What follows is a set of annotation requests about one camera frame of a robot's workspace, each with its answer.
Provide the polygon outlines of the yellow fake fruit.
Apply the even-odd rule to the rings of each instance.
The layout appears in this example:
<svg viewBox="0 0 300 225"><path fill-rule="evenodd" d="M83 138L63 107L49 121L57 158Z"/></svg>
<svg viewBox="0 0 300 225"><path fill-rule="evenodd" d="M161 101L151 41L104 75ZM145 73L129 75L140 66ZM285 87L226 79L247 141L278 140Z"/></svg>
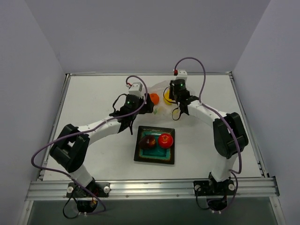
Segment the yellow fake fruit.
<svg viewBox="0 0 300 225"><path fill-rule="evenodd" d="M167 92L164 93L164 103L167 105L171 105L173 103L172 100L169 98L169 90L167 90Z"/></svg>

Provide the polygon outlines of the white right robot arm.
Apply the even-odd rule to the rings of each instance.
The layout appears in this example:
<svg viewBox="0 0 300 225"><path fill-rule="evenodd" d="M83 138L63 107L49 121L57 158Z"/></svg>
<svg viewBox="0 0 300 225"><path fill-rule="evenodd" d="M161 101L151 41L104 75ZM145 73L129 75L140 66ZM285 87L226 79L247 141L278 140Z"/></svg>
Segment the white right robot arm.
<svg viewBox="0 0 300 225"><path fill-rule="evenodd" d="M170 81L169 98L179 106L180 114L194 116L212 127L218 156L210 172L213 179L209 180L208 188L215 194L220 193L225 188L224 181L229 179L231 173L241 173L241 152L249 143L240 115L236 112L222 112L202 103L199 97L191 95L187 90L185 79Z"/></svg>

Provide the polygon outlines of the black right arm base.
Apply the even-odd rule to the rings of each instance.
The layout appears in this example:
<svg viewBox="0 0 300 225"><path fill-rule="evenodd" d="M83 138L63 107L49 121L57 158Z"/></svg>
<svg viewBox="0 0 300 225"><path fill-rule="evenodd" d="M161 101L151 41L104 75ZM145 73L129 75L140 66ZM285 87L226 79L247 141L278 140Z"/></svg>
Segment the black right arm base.
<svg viewBox="0 0 300 225"><path fill-rule="evenodd" d="M211 210L212 213L221 214L235 199L237 187L229 178L222 182L216 182L213 178L208 180L193 181L195 201L201 210ZM201 206L199 197L206 197L206 205Z"/></svg>

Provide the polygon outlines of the dark brown fake fruit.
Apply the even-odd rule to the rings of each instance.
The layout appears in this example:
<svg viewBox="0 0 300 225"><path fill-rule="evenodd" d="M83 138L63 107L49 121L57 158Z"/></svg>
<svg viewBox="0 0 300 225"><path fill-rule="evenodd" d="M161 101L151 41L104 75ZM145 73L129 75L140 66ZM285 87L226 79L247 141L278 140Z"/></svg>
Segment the dark brown fake fruit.
<svg viewBox="0 0 300 225"><path fill-rule="evenodd" d="M139 141L139 147L143 150L151 150L157 145L154 135L145 135Z"/></svg>

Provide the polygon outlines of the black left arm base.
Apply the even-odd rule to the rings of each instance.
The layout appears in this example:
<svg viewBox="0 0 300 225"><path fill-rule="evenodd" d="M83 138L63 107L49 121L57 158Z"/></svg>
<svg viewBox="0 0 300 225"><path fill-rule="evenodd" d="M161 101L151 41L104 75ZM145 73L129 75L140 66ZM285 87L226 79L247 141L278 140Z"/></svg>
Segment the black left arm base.
<svg viewBox="0 0 300 225"><path fill-rule="evenodd" d="M93 179L86 187L76 182L69 183L66 197L68 202L74 200L78 214L95 215L106 211L106 206L100 198L109 197L110 191L110 183L99 183Z"/></svg>

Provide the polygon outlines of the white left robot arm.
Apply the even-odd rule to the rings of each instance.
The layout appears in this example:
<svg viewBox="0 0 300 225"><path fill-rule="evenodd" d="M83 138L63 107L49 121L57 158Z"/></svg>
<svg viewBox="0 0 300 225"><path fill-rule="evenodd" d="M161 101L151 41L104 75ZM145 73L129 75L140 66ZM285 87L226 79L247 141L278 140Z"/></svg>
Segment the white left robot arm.
<svg viewBox="0 0 300 225"><path fill-rule="evenodd" d="M78 192L83 196L90 196L95 190L94 179L83 165L88 147L127 128L132 133L137 115L152 113L153 107L149 94L145 97L127 94L124 105L105 119L81 127L66 125L58 137L59 141L51 147L50 156L79 183Z"/></svg>

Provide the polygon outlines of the red fake fruit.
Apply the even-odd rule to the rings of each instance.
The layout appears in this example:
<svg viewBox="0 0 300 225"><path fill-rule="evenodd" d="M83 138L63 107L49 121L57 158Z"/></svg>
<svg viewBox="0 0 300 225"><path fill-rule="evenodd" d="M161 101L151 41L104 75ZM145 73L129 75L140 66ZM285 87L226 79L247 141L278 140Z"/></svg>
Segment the red fake fruit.
<svg viewBox="0 0 300 225"><path fill-rule="evenodd" d="M158 137L157 142L161 148L168 149L172 147L174 140L170 134L163 133Z"/></svg>

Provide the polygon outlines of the translucent white plastic bag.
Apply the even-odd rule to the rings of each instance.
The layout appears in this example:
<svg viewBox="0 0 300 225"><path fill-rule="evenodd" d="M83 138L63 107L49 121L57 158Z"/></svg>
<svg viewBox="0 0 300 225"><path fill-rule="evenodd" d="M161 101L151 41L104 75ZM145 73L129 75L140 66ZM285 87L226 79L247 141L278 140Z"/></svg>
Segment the translucent white plastic bag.
<svg viewBox="0 0 300 225"><path fill-rule="evenodd" d="M154 111L146 115L146 121L151 125L163 125L171 122L185 120L187 115L180 116L178 105L172 101L171 105L164 103L164 93L170 90L170 80L159 82L148 88L149 94L157 93L160 97L158 105L154 105Z"/></svg>

